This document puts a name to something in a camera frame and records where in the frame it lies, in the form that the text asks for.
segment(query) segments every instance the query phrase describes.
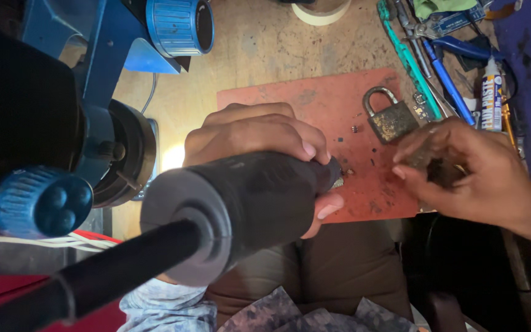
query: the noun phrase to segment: wooden workbench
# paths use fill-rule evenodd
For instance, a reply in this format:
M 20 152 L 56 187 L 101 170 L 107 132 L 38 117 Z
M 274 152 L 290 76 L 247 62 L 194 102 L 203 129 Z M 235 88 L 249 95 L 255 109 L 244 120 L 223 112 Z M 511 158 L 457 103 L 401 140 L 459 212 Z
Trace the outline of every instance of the wooden workbench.
M 145 112 L 159 123 L 162 169 L 181 165 L 188 132 L 217 110 L 220 90 L 389 67 L 401 78 L 405 102 L 409 107 L 415 105 L 411 97 L 414 86 L 380 25 L 376 2 L 352 0 L 336 23 L 309 26 L 295 16 L 290 5 L 273 0 L 212 0 L 212 51 L 192 58 L 189 73 L 160 74 L 155 96 Z M 483 21 L 479 26 L 496 42 L 492 23 Z M 397 20 L 393 28 L 404 37 Z M 469 27 L 453 33 L 463 40 L 475 35 Z M 444 64 L 461 94 L 473 97 L 455 70 L 465 74 L 473 86 L 484 72 L 464 73 L 451 54 L 446 54 Z M 140 110 L 151 84 L 151 73 L 123 70 L 114 98 Z M 113 208 L 115 238 L 128 239 L 140 233 L 140 206 L 141 202 L 131 201 Z

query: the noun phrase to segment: fingernail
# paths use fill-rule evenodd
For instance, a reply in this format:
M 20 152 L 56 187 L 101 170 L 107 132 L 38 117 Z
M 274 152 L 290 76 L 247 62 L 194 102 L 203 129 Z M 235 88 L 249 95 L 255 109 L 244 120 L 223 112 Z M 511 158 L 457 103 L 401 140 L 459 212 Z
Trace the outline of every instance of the fingernail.
M 303 140 L 303 148 L 305 149 L 306 154 L 311 158 L 317 154 L 317 150 L 314 148 L 314 146 L 312 146 L 311 143 L 307 142 L 306 140 Z
M 321 211 L 319 211 L 319 214 L 317 215 L 317 218 L 319 219 L 325 219 L 328 215 L 332 214 L 333 212 L 339 210 L 341 207 L 339 206 L 333 206 L 333 205 L 327 205 Z
M 392 168 L 392 172 L 396 174 L 396 176 L 398 176 L 399 178 L 401 179 L 405 179 L 405 173 L 403 172 L 402 169 L 398 168 L 398 167 L 393 167 Z

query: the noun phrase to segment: rotary tool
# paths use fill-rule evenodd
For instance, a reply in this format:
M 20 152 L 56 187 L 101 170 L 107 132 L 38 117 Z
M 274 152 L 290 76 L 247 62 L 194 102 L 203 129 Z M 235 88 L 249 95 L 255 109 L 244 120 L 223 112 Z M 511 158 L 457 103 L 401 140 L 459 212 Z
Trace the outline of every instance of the rotary tool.
M 0 306 L 0 331 L 74 322 L 167 276 L 206 286 L 260 249 L 304 235 L 317 195 L 339 179 L 327 165 L 277 152 L 252 152 L 159 174 L 145 195 L 142 234 L 53 275 Z

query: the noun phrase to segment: green tool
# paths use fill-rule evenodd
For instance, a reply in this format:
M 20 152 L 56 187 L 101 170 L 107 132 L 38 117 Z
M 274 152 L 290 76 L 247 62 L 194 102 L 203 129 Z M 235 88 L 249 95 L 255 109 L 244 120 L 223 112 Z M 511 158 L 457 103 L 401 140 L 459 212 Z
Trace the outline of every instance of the green tool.
M 427 101 L 427 106 L 433 115 L 433 120 L 440 120 L 442 115 L 439 112 L 438 104 L 435 103 L 435 99 L 431 95 L 430 88 L 427 86 L 425 78 L 423 74 L 421 74 L 419 66 L 417 66 L 417 63 L 415 62 L 415 58 L 409 51 L 409 48 L 407 48 L 407 46 L 399 40 L 394 30 L 391 28 L 391 15 L 389 13 L 386 0 L 378 1 L 376 7 L 378 9 L 378 15 L 380 15 L 380 20 L 382 21 L 384 30 L 387 32 L 388 37 L 395 46 L 396 53 L 401 59 L 405 70 L 411 77 L 413 84 L 415 87 L 417 87 L 417 90 L 419 90 L 423 98 Z

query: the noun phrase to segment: red mat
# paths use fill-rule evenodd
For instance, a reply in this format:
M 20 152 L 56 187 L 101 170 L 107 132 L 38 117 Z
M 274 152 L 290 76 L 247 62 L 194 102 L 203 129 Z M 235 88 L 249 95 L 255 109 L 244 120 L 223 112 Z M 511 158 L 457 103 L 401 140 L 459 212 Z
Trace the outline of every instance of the red mat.
M 353 174 L 343 176 L 344 185 L 334 189 L 345 199 L 345 207 L 325 222 L 412 217 L 418 211 L 417 200 L 391 172 L 396 147 L 380 143 L 362 106 L 366 91 L 379 85 L 391 89 L 401 100 L 396 72 L 382 68 L 220 91 L 217 105 L 223 109 L 230 103 L 287 102 L 299 120 L 324 132 L 328 150 L 343 171 L 353 170 Z M 376 110 L 390 105 L 379 93 L 372 95 L 370 102 Z M 358 133 L 352 132 L 354 125 Z

